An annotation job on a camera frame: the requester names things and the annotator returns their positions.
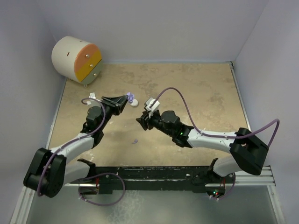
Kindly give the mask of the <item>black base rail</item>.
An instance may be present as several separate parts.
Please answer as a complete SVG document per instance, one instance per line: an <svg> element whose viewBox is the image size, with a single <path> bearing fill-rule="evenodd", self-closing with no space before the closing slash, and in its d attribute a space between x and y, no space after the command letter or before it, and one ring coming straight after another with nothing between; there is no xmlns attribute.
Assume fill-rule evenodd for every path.
<svg viewBox="0 0 299 224"><path fill-rule="evenodd" d="M86 186L98 184L99 194L112 194L114 190L142 191L191 191L193 193L213 192L212 187L224 192L224 184L235 182L235 175L219 177L209 166L142 166L142 167L100 167L85 159L78 161L90 167L88 179L79 178L71 184Z"/></svg>

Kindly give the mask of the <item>purple earbud charging case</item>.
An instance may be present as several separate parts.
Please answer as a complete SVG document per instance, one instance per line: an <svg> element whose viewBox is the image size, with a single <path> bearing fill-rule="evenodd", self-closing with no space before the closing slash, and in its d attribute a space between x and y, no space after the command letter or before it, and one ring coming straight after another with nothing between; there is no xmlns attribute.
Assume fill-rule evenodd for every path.
<svg viewBox="0 0 299 224"><path fill-rule="evenodd" d="M128 92L127 93L127 96L128 96L128 102L131 104L131 103L133 103L133 101L134 101L134 94L133 93L131 93L131 92Z"/></svg>

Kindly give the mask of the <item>round drawer cabinet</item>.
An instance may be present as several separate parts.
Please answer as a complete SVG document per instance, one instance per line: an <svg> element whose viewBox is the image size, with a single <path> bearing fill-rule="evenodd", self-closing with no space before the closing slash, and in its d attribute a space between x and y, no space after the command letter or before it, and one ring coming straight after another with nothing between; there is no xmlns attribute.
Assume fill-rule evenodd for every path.
<svg viewBox="0 0 299 224"><path fill-rule="evenodd" d="M56 43L51 60L59 74L84 86L92 83L103 67L98 46L72 36Z"/></svg>

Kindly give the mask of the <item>aluminium frame rail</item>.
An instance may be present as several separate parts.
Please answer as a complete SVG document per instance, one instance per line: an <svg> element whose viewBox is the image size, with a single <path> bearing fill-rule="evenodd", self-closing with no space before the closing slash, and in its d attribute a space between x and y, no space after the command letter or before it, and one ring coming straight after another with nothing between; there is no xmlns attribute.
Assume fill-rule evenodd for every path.
<svg viewBox="0 0 299 224"><path fill-rule="evenodd" d="M270 151L248 124L231 63L106 63L67 81L13 224L282 224Z"/></svg>

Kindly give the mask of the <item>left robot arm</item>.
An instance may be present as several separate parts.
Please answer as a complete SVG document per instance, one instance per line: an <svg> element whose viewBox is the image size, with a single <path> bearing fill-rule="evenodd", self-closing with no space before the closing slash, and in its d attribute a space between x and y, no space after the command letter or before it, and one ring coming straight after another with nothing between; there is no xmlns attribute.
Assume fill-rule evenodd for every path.
<svg viewBox="0 0 299 224"><path fill-rule="evenodd" d="M74 166L69 166L68 163L99 145L104 136L103 130L111 117L120 115L126 104L133 100L134 95L131 93L112 98L82 99L81 102L90 107L80 133L58 147L38 149L25 174L23 185L34 190L38 196L52 198L69 182L77 179L86 183L93 182L96 171L89 162L78 161Z"/></svg>

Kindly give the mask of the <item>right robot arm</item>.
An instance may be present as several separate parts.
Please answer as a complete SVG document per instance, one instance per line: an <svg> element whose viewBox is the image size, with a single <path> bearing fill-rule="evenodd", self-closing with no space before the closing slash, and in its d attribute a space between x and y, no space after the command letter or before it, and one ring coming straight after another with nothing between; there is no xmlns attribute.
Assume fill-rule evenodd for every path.
<svg viewBox="0 0 299 224"><path fill-rule="evenodd" d="M227 157L213 159L207 174L212 182L219 182L238 171L260 175L269 151L269 147L246 128L231 132L232 138L218 138L217 132L203 134L193 126L183 124L174 111L155 111L153 114L143 111L136 121L144 130L155 128L170 136L179 147L202 147L229 153Z"/></svg>

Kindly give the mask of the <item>white earbud charging case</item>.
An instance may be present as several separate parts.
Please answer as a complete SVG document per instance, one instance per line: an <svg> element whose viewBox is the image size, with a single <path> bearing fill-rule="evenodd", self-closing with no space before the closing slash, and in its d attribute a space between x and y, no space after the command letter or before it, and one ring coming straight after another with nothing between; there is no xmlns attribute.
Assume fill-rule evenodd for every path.
<svg viewBox="0 0 299 224"><path fill-rule="evenodd" d="M137 99L133 99L133 101L130 103L130 105L131 105L132 107L137 107L137 106L139 105L139 102L138 102Z"/></svg>

